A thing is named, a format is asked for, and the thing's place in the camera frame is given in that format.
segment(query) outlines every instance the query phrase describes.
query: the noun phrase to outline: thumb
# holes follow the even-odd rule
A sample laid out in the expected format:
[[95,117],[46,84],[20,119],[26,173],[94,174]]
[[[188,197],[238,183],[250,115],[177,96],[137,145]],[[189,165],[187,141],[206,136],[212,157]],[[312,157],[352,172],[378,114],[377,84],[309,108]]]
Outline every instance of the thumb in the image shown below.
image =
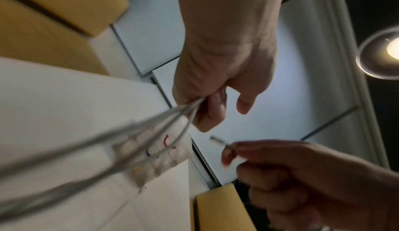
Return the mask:
[[314,158],[305,142],[262,140],[232,144],[236,154],[255,165],[279,165],[301,168]]
[[243,115],[248,114],[255,103],[256,97],[257,95],[240,94],[237,100],[237,111]]

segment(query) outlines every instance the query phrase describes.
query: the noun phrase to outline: white cabinet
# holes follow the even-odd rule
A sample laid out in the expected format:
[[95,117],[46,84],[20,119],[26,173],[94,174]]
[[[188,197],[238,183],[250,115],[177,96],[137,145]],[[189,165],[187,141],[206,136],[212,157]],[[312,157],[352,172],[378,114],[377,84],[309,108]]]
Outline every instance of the white cabinet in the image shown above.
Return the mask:
[[[236,109],[238,93],[228,89],[226,120],[209,133],[192,128],[195,144],[217,179],[226,184],[236,178],[236,161],[220,165],[222,149],[209,141],[216,135],[237,140],[298,140],[343,111],[355,106],[322,0],[284,3],[278,23],[278,63],[272,84],[248,115]],[[154,71],[170,101],[177,60]]]
[[321,144],[373,162],[370,151],[372,146],[366,141],[365,132],[360,121],[361,113],[363,111],[356,111],[345,116],[306,141]]
[[141,74],[180,55],[184,25],[178,0],[129,0],[115,30]]

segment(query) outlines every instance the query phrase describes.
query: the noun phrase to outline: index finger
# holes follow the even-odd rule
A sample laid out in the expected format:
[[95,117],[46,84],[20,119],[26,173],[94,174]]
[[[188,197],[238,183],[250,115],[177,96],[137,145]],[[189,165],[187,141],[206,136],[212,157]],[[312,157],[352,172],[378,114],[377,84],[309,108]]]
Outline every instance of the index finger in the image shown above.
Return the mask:
[[313,145],[301,141],[262,140],[233,145],[236,154],[255,165],[278,165],[300,168],[308,165],[315,156]]

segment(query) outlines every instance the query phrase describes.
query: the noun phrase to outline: finger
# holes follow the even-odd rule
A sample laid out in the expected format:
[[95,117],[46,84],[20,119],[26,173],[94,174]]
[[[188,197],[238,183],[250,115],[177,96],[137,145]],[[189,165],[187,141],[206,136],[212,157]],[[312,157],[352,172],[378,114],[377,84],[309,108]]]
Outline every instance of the finger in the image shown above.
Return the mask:
[[228,167],[236,157],[235,150],[230,146],[226,146],[222,151],[222,165]]
[[251,110],[257,96],[240,94],[237,100],[237,111],[246,115]]
[[273,227],[283,230],[309,231],[322,226],[319,212],[311,205],[305,205],[287,214],[268,211],[267,215]]
[[312,164],[320,147],[299,141],[263,140],[235,143],[234,149],[237,155],[251,164],[304,168]]
[[308,198],[309,191],[300,185],[271,192],[265,192],[255,187],[249,189],[251,203],[268,211],[288,213],[302,206]]
[[237,167],[237,177],[248,186],[268,192],[288,181],[291,176],[284,168],[264,170],[245,162]]
[[220,124],[226,118],[226,88],[221,88],[216,93],[208,96],[206,103],[202,104],[193,124],[201,132],[207,132]]

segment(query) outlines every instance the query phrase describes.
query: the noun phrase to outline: forearm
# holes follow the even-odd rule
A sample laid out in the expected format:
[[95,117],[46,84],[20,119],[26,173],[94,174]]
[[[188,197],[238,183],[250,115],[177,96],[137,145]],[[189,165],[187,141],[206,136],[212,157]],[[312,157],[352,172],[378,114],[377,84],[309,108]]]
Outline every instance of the forearm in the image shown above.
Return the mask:
[[179,0],[186,40],[219,50],[275,36],[281,1]]

